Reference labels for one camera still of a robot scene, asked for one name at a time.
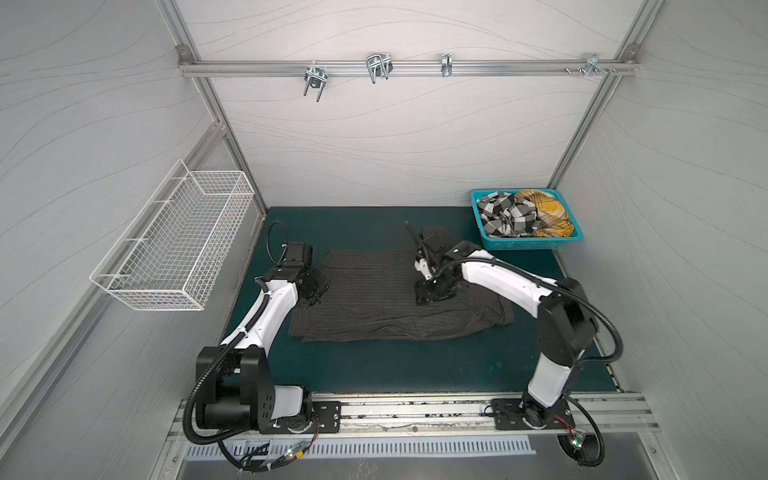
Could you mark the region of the dark grey striped shirt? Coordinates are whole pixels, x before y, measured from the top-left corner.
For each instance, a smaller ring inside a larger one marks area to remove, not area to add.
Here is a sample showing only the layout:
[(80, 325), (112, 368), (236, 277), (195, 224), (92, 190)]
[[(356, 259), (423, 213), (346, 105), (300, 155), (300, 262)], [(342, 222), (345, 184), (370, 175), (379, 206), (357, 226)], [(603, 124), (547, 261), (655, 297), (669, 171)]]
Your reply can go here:
[(454, 297), (419, 305), (416, 253), (330, 250), (319, 271), (330, 281), (321, 301), (291, 312), (289, 334), (304, 342), (440, 341), (514, 322), (514, 305), (465, 282)]

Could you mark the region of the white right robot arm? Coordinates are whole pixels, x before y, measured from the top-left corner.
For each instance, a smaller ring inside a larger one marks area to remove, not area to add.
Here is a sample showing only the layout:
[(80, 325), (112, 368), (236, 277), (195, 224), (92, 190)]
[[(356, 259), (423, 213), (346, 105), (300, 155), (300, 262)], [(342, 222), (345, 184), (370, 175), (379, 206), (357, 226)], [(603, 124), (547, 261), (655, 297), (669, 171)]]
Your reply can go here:
[(610, 364), (624, 353), (616, 326), (573, 278), (536, 275), (466, 241), (439, 250), (419, 246), (414, 268), (420, 275), (415, 286), (419, 304), (447, 300), (460, 286), (479, 286), (535, 322), (538, 357), (518, 407), (535, 429), (553, 416), (578, 369)]

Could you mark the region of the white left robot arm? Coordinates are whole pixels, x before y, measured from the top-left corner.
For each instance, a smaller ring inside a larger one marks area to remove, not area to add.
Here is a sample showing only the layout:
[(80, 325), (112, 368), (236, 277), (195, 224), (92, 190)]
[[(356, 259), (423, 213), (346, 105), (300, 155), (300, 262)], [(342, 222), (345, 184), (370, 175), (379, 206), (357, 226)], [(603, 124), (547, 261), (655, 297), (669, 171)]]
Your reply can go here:
[(196, 382), (185, 404), (187, 440), (208, 445), (272, 429), (300, 432), (312, 423), (311, 395), (274, 383), (268, 354), (289, 313), (319, 302), (329, 281), (313, 267), (275, 267), (256, 279), (260, 292), (237, 327), (196, 359)]

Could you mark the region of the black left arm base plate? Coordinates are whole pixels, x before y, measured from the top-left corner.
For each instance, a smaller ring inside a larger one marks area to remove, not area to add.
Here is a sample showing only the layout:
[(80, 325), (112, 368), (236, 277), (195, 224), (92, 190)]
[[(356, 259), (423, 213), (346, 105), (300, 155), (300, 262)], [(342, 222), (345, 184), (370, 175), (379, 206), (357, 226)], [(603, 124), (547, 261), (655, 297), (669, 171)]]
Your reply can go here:
[(335, 434), (340, 430), (340, 423), (340, 402), (310, 401), (309, 403), (303, 403), (296, 415), (283, 415), (271, 420), (262, 433), (284, 435)]

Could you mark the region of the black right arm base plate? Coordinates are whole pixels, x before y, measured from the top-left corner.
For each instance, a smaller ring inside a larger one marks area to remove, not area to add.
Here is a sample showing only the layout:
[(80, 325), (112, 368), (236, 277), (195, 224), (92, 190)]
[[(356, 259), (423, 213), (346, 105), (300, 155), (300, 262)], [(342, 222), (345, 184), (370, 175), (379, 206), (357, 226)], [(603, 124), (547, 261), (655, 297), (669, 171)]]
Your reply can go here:
[(492, 399), (484, 414), (492, 418), (494, 428), (500, 431), (566, 431), (575, 427), (565, 398), (561, 398), (552, 407), (542, 407), (534, 400), (523, 398)]

